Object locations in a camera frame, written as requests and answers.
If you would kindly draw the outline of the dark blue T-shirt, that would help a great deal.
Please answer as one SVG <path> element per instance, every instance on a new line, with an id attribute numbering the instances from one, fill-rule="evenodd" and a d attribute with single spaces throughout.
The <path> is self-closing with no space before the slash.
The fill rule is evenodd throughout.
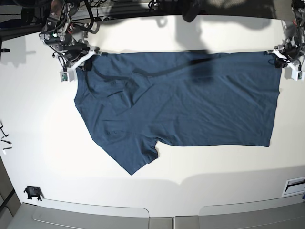
<path id="1" fill-rule="evenodd" d="M 93 141 L 129 174 L 171 146 L 270 145 L 282 71 L 263 52 L 94 57 L 74 99 Z"/>

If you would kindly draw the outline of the black hex key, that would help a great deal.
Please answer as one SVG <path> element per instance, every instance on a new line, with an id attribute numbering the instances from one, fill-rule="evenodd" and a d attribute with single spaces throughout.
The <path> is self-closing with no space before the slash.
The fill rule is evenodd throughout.
<path id="1" fill-rule="evenodd" d="M 3 134 L 3 137 L 8 137 L 9 134 L 6 134 L 6 133 L 4 132 L 4 130 L 3 130 L 3 128 L 4 128 L 3 123 L 2 123 L 2 121 L 0 121 L 0 131 L 1 131 L 2 134 Z"/>

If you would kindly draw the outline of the silver hex key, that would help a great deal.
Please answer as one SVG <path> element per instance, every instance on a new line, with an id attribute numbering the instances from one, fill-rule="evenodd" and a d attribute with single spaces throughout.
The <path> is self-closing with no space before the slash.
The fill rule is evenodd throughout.
<path id="1" fill-rule="evenodd" d="M 8 141 L 8 140 L 5 140 L 4 138 L 0 140 L 4 145 L 3 145 L 3 154 L 6 155 L 7 154 L 7 151 L 12 149 L 13 147 L 13 144 L 12 142 Z"/>

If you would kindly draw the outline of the black plastic clip part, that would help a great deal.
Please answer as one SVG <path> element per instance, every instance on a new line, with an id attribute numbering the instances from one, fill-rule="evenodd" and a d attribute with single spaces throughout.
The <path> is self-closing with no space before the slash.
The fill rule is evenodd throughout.
<path id="1" fill-rule="evenodd" d="M 24 189 L 24 193 L 27 194 L 27 199 L 32 200 L 32 198 L 36 197 L 38 201 L 42 201 L 41 198 L 44 197 L 40 187 L 36 187 L 36 186 L 27 186 Z"/>

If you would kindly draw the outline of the grey right chair back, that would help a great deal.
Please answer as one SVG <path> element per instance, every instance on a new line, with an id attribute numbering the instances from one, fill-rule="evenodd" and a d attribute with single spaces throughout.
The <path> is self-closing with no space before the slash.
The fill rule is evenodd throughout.
<path id="1" fill-rule="evenodd" d="M 303 229 L 300 195 L 263 201 L 205 206 L 198 216 L 176 216 L 174 229 Z"/>

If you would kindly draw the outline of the grey chair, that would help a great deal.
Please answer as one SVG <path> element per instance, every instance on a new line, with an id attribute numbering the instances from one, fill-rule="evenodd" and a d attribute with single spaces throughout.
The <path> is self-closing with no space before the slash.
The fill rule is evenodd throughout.
<path id="1" fill-rule="evenodd" d="M 174 229 L 303 229 L 300 195 L 263 201 L 205 206 L 198 216 L 176 216 Z"/>
<path id="2" fill-rule="evenodd" d="M 9 229 L 172 229 L 171 218 L 85 214 L 22 204 Z"/>

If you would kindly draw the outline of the grey left chair back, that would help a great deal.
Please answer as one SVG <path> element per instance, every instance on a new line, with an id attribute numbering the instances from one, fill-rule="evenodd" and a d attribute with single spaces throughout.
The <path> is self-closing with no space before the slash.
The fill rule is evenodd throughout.
<path id="1" fill-rule="evenodd" d="M 172 229 L 171 218 L 85 214 L 22 204 L 9 229 Z"/>

